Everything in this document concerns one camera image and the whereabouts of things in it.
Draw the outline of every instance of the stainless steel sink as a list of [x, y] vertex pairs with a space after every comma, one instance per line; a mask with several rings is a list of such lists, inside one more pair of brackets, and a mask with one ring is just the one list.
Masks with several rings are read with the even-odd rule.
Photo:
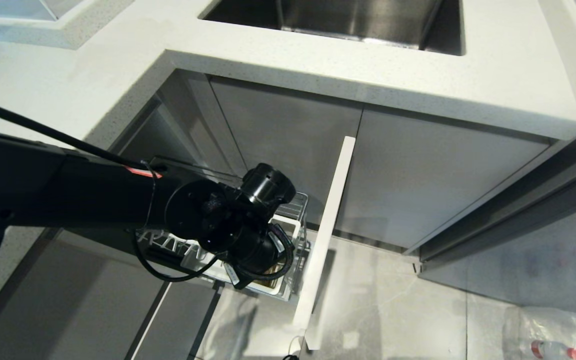
[[460, 0], [221, 0], [204, 20], [463, 55]]

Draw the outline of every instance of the kitchen cabinet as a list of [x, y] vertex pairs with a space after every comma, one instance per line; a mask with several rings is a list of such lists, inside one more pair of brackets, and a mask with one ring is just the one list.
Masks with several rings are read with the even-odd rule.
[[411, 248], [548, 146], [544, 137], [366, 105], [336, 228]]
[[0, 359], [186, 359], [193, 354], [202, 323], [212, 314], [216, 290], [210, 284], [164, 283], [133, 255], [66, 230], [48, 241], [45, 250], [30, 250], [36, 260], [27, 273], [13, 276], [16, 284], [0, 292], [6, 297], [0, 306]]
[[344, 136], [354, 137], [362, 104], [240, 80], [210, 84], [245, 165], [267, 163], [309, 196], [308, 218], [319, 224]]

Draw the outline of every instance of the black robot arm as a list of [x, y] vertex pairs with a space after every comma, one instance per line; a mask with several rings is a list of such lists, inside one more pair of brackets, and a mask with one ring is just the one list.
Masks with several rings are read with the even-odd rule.
[[[162, 175], [146, 162], [112, 156], [106, 157], [110, 161], [0, 134], [0, 244], [4, 230], [14, 225], [148, 228], [197, 239], [215, 260], [233, 266], [242, 279], [238, 287], [279, 278], [290, 268], [292, 244], [279, 226], [268, 222], [279, 205], [292, 200], [295, 187], [272, 166], [259, 164], [244, 176], [242, 186], [234, 188], [198, 175], [184, 180]], [[128, 166], [135, 164], [140, 168]], [[276, 246], [277, 240], [282, 246]], [[137, 237], [134, 244], [135, 255], [153, 272], [138, 249]], [[282, 259], [285, 266], [280, 271], [265, 274]]]

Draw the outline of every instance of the plastic bottle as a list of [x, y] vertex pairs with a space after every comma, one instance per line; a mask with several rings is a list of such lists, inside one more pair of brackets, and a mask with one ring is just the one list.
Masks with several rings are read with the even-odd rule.
[[576, 348], [557, 341], [533, 340], [530, 343], [532, 359], [543, 360], [576, 360]]

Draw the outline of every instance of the kitchen countertop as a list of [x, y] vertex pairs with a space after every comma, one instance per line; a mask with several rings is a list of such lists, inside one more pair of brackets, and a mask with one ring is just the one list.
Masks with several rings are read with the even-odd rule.
[[79, 0], [54, 3], [57, 20], [0, 17], [0, 41], [77, 49], [133, 0]]
[[[0, 42], [0, 106], [107, 148], [180, 68], [576, 137], [576, 94], [538, 0], [462, 0], [463, 56], [199, 20], [212, 2], [136, 0], [78, 50]], [[63, 145], [3, 120], [0, 132]], [[29, 246], [0, 253], [0, 288]]]

